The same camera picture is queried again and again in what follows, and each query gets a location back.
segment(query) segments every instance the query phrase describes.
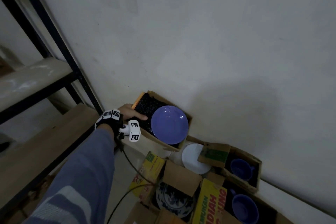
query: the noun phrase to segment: finger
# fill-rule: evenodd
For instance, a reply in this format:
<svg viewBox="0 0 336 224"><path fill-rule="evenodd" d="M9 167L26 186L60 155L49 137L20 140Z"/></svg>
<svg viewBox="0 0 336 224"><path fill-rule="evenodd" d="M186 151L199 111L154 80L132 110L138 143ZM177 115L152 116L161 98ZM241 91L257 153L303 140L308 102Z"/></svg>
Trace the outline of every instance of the finger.
<svg viewBox="0 0 336 224"><path fill-rule="evenodd" d="M139 118L140 120L148 120L148 117L146 115L140 114L137 111L132 112L134 117Z"/></svg>

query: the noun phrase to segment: hand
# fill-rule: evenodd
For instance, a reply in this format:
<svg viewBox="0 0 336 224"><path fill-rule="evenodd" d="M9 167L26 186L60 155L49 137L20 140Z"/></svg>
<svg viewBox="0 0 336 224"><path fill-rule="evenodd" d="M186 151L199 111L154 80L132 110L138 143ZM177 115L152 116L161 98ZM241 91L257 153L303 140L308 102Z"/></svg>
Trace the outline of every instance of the hand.
<svg viewBox="0 0 336 224"><path fill-rule="evenodd" d="M119 107L118 110L124 116L124 120L130 119L132 117L137 117L140 120L147 120L148 117L146 115L140 114L137 111L132 109L132 104L124 104Z"/></svg>

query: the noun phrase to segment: blue cup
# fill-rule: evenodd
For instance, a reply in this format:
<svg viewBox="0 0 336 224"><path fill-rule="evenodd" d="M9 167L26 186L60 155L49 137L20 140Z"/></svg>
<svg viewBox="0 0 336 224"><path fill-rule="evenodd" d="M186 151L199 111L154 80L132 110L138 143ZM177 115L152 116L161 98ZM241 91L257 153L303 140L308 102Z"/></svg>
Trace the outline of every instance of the blue cup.
<svg viewBox="0 0 336 224"><path fill-rule="evenodd" d="M236 195L233 189L232 210L236 218L243 224L256 224L259 220L259 211L255 202L243 194Z"/></svg>
<svg viewBox="0 0 336 224"><path fill-rule="evenodd" d="M234 175L237 175L239 178L249 181L252 177L252 172L255 169L254 167L251 167L249 163L247 163L245 160L242 160L240 158L236 158L233 161L231 161L230 164L231 172Z"/></svg>

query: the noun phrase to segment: yellow box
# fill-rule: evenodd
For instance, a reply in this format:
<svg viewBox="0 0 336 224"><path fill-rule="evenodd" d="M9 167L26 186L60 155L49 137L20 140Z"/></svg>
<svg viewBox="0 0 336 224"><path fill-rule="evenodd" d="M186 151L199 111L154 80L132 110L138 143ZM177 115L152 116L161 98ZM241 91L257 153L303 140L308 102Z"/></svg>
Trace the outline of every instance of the yellow box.
<svg viewBox="0 0 336 224"><path fill-rule="evenodd" d="M160 174L160 171L166 161L157 155L149 152L142 163L142 166L139 172L149 181L156 183L157 178ZM132 189L136 186L149 184L149 182L145 181L139 174L136 174L134 177L129 189ZM144 186L133 190L133 194L136 197L139 197L141 201L146 201L149 196L153 186Z"/></svg>
<svg viewBox="0 0 336 224"><path fill-rule="evenodd" d="M222 223L227 189L203 179L192 224Z"/></svg>

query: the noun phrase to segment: sleeve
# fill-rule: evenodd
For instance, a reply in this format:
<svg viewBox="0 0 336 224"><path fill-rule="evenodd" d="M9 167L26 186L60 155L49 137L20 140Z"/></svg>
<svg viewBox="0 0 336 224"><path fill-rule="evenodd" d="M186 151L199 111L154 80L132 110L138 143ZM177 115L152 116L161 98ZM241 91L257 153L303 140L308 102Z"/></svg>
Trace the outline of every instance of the sleeve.
<svg viewBox="0 0 336 224"><path fill-rule="evenodd" d="M114 174L114 142L95 130L57 174L25 223L103 223Z"/></svg>

